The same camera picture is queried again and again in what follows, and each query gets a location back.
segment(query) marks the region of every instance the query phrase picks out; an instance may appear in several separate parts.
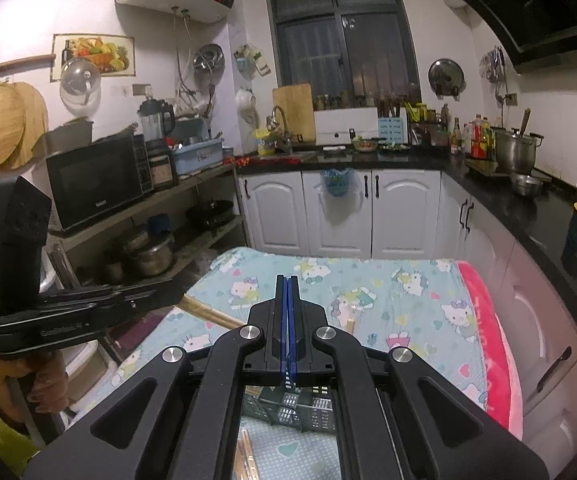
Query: metal bolt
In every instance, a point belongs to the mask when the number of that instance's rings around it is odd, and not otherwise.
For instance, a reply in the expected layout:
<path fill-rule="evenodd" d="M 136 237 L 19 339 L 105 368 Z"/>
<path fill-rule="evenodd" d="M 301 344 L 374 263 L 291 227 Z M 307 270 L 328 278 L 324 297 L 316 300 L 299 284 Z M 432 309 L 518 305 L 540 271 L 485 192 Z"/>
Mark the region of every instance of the metal bolt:
<path fill-rule="evenodd" d="M 178 346 L 169 346 L 164 352 L 162 352 L 162 359 L 167 363 L 176 363 L 182 357 L 184 357 L 184 350 Z"/>
<path fill-rule="evenodd" d="M 244 339 L 255 339 L 260 335 L 260 329 L 254 325 L 246 325 L 240 329 L 240 336 Z"/>
<path fill-rule="evenodd" d="M 332 326 L 321 326 L 315 332 L 315 335 L 318 336 L 319 339 L 333 339 L 337 332 Z"/>
<path fill-rule="evenodd" d="M 393 348 L 391 354 L 393 355 L 393 359 L 395 359 L 398 363 L 407 363 L 412 359 L 412 352 L 406 348 L 406 346 L 398 346 L 397 348 Z"/>

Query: faucet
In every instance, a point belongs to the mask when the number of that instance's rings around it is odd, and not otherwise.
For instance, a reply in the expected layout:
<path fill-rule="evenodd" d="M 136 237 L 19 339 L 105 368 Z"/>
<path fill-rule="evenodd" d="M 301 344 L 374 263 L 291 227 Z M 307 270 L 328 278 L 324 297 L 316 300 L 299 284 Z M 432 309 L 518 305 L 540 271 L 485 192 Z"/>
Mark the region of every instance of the faucet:
<path fill-rule="evenodd" d="M 284 123 L 284 128 L 280 128 L 280 122 L 278 121 L 277 112 L 280 112 L 282 116 L 282 122 Z M 293 145 L 290 141 L 290 133 L 288 132 L 288 127 L 286 126 L 286 114 L 280 105 L 273 106 L 270 116 L 266 118 L 266 127 L 268 128 L 268 137 L 270 140 L 274 140 L 277 143 L 277 147 L 283 152 L 289 155 L 293 153 Z"/>

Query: window frame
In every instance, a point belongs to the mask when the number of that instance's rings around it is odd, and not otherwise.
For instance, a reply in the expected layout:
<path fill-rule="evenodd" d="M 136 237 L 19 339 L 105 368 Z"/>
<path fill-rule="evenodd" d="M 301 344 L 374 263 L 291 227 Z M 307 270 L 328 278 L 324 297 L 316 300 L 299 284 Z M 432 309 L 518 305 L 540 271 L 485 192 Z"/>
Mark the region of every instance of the window frame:
<path fill-rule="evenodd" d="M 291 80 L 290 62 L 286 51 L 286 36 L 284 29 L 287 25 L 297 23 L 306 23 L 312 20 L 321 20 L 323 18 L 334 18 L 335 28 L 337 30 L 339 47 L 341 50 L 341 78 L 344 89 L 355 94 L 353 88 L 352 72 L 350 67 L 350 57 L 348 55 L 348 45 L 346 41 L 345 29 L 342 23 L 343 17 L 353 17 L 357 14 L 395 14 L 399 23 L 401 39 L 404 50 L 404 61 L 408 72 L 409 84 L 416 84 L 419 87 L 419 69 L 417 58 L 415 56 L 414 44 L 412 41 L 411 27 L 406 15 L 403 1 L 395 0 L 393 4 L 356 4 L 340 5 L 337 0 L 332 0 L 331 10 L 324 12 L 299 12 L 290 18 L 278 20 L 276 18 L 277 0 L 268 0 L 270 6 L 270 18 L 272 20 L 272 31 L 276 39 L 278 49 L 278 61 L 280 69 L 278 70 L 278 85 L 295 84 Z"/>

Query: human hand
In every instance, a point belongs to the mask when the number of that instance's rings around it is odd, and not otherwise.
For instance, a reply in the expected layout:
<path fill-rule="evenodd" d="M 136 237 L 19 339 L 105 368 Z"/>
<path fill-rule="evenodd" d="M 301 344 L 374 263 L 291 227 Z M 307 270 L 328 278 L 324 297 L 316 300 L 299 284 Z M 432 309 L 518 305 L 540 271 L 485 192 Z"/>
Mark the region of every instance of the human hand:
<path fill-rule="evenodd" d="M 27 398 L 38 404 L 36 412 L 57 413 L 67 406 L 68 375 L 62 352 L 35 354 L 13 361 L 0 359 L 0 416 L 7 419 L 6 422 L 24 421 L 21 410 L 12 402 L 6 379 L 21 378 L 31 372 L 35 372 L 36 376 Z"/>

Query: black countertop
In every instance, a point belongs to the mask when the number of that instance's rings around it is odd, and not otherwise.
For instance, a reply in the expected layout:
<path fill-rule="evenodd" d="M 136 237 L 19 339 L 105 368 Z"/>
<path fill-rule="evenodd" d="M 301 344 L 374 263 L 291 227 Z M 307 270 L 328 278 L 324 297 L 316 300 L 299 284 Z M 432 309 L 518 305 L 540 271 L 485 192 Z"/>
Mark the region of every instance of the black countertop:
<path fill-rule="evenodd" d="M 415 169 L 443 171 L 484 205 L 530 254 L 550 280 L 577 324 L 577 260 L 562 259 L 566 234 L 573 212 L 570 189 L 557 181 L 534 200 L 515 195 L 510 179 L 486 178 L 473 174 L 461 157 L 444 152 L 421 152 L 414 149 L 394 155 L 356 153 L 350 160 L 311 156 L 300 164 L 269 162 L 237 169 L 240 175 L 285 171 L 318 171 L 326 168 L 356 170 Z M 577 478 L 577 460 L 565 471 L 567 478 Z"/>

